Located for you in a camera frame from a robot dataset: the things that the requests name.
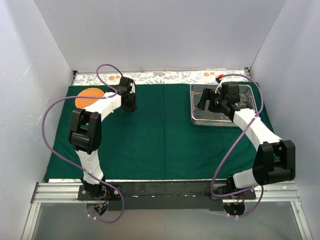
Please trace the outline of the metal mesh instrument tray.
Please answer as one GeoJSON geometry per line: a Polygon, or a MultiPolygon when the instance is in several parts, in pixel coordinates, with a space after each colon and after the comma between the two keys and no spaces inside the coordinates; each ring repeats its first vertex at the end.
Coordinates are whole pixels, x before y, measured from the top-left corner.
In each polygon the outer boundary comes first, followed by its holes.
{"type": "MultiPolygon", "coordinates": [[[[217,83],[213,84],[191,84],[189,88],[190,94],[190,115],[191,122],[194,125],[213,126],[213,127],[237,127],[227,116],[223,113],[210,112],[208,110],[209,101],[206,102],[205,110],[197,108],[200,102],[203,90],[214,90],[218,86],[217,83]]],[[[253,88],[248,84],[239,84],[239,95],[241,102],[248,102],[252,105],[255,112],[258,111],[257,104],[253,92],[253,88]]]]}

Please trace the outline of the round woven bamboo tray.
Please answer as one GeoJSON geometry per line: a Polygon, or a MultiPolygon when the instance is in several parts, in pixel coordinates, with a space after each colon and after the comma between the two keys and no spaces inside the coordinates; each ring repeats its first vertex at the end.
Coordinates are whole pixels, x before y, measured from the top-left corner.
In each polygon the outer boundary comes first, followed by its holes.
{"type": "Polygon", "coordinates": [[[75,99],[75,107],[79,109],[84,109],[99,100],[99,98],[104,96],[104,91],[96,88],[90,87],[81,91],[78,97],[75,99]]]}

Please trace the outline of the green surgical cloth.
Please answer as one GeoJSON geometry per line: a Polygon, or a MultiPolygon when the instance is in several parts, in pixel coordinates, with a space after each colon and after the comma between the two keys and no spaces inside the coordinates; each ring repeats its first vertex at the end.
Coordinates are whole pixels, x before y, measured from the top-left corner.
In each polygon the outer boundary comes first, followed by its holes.
{"type": "Polygon", "coordinates": [[[139,85],[134,112],[102,122],[100,167],[109,180],[224,179],[250,169],[256,150],[238,127],[191,122],[187,84],[139,85]]]}

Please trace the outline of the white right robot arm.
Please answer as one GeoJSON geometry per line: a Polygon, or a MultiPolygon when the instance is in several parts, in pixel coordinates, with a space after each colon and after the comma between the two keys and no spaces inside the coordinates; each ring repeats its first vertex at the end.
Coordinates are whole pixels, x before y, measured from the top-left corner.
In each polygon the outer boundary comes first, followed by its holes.
{"type": "Polygon", "coordinates": [[[215,197],[237,199],[256,186],[292,181],[296,177],[296,146],[274,134],[261,120],[248,101],[242,101],[239,84],[220,83],[216,88],[205,88],[197,104],[199,110],[226,115],[247,136],[256,150],[250,169],[231,174],[225,183],[225,192],[212,191],[215,197]]]}

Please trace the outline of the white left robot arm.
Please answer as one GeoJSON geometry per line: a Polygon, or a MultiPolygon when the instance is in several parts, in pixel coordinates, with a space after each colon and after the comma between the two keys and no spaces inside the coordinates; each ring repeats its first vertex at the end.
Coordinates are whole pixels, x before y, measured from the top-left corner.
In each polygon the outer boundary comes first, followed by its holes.
{"type": "Polygon", "coordinates": [[[117,92],[107,91],[102,98],[84,108],[75,108],[71,114],[68,141],[78,155],[84,169],[82,183],[85,191],[95,200],[106,196],[106,187],[101,183],[105,176],[100,167],[98,148],[102,142],[102,122],[116,109],[134,112],[136,84],[133,79],[121,77],[117,92]]]}

